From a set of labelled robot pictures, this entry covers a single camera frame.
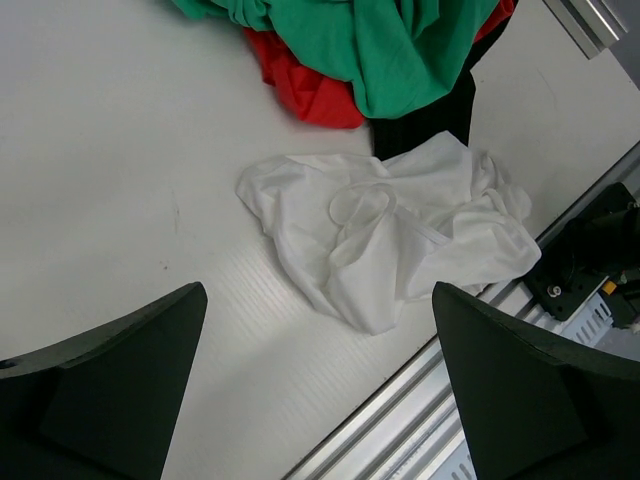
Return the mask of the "white tank top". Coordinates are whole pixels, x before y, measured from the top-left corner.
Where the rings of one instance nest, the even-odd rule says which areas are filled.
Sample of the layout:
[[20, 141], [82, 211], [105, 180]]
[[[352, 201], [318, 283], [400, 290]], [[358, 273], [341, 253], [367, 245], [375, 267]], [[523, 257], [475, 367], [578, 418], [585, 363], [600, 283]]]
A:
[[439, 282], [477, 294], [541, 256], [526, 192], [447, 132], [386, 161], [271, 158], [245, 169], [236, 193], [312, 306], [370, 335]]

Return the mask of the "green tank top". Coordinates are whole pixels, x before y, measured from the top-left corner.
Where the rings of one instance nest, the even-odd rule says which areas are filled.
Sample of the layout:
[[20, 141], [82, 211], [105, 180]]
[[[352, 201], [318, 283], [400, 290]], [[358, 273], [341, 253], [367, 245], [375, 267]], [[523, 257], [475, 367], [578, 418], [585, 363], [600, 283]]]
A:
[[394, 119], [448, 94], [495, 1], [179, 1], [189, 19], [273, 31], [297, 60], [351, 84], [367, 118]]

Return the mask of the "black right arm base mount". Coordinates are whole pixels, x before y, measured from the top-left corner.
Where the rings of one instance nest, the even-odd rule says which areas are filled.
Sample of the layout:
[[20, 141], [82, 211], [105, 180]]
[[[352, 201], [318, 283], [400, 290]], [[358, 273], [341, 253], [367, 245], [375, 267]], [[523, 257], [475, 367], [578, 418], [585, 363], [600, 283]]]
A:
[[564, 322], [607, 278], [638, 266], [639, 206], [618, 182], [561, 228], [523, 281], [538, 304]]

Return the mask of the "red tank top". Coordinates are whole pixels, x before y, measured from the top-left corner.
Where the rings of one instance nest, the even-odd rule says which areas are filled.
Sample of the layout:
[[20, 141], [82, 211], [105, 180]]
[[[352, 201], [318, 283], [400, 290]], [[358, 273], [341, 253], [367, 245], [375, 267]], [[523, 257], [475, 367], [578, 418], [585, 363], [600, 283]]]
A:
[[300, 120], [332, 128], [357, 128], [366, 119], [350, 83], [304, 66], [273, 31], [243, 27], [261, 65], [263, 79]]

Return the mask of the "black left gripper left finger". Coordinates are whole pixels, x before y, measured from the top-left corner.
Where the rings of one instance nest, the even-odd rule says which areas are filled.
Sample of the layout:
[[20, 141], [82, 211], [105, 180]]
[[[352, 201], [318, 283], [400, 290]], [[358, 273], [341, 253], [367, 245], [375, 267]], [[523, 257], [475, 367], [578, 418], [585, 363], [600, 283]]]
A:
[[1, 362], [4, 479], [158, 479], [207, 308], [199, 282]]

